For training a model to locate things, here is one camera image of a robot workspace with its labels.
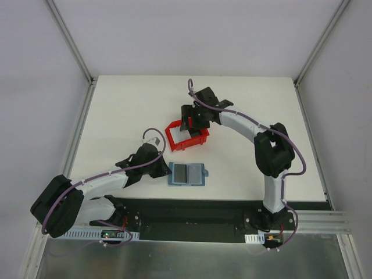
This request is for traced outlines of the red plastic bin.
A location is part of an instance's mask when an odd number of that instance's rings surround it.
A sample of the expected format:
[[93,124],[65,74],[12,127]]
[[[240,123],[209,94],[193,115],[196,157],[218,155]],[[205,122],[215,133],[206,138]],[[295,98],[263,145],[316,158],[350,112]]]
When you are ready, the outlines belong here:
[[172,152],[184,151],[196,145],[203,145],[207,141],[209,131],[207,128],[201,130],[180,131],[181,120],[171,122],[165,129],[165,134]]

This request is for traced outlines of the grey credit card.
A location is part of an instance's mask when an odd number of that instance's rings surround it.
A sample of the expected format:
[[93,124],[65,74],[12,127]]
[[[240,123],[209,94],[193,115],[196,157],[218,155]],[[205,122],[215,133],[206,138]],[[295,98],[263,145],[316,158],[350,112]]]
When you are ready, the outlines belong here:
[[185,184],[187,182],[187,165],[175,164],[173,174],[174,183]]

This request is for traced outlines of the blue card holder wallet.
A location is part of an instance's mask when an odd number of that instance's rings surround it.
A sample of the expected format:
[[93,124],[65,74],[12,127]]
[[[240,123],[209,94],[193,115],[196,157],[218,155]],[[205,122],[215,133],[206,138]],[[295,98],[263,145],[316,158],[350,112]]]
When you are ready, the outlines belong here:
[[172,173],[168,176],[168,185],[169,186],[180,186],[180,187],[203,187],[205,186],[206,177],[209,176],[208,170],[205,168],[203,163],[187,163],[187,182],[185,184],[174,183],[173,180],[173,170],[175,164],[184,164],[184,163],[169,163],[169,168]]

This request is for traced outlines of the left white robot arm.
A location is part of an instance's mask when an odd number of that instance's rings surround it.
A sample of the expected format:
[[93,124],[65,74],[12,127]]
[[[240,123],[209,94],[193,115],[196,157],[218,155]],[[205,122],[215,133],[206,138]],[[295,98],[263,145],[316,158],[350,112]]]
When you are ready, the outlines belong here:
[[42,225],[42,234],[62,236],[75,224],[115,226],[124,229],[128,210],[112,195],[143,176],[171,174],[163,155],[152,144],[142,144],[136,153],[115,163],[110,170],[89,178],[72,181],[64,175],[54,177],[31,206],[30,212]]

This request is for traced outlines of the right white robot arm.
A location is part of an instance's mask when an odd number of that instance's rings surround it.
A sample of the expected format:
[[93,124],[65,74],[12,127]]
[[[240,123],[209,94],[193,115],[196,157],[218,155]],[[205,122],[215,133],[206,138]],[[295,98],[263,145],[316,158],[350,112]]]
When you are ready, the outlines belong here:
[[265,126],[258,120],[240,112],[226,99],[219,101],[211,88],[196,93],[192,105],[181,107],[180,131],[209,128],[214,122],[241,134],[253,143],[255,163],[264,175],[264,198],[258,222],[266,229],[275,229],[287,213],[284,202],[283,175],[295,158],[294,148],[288,143],[288,133],[281,123]]

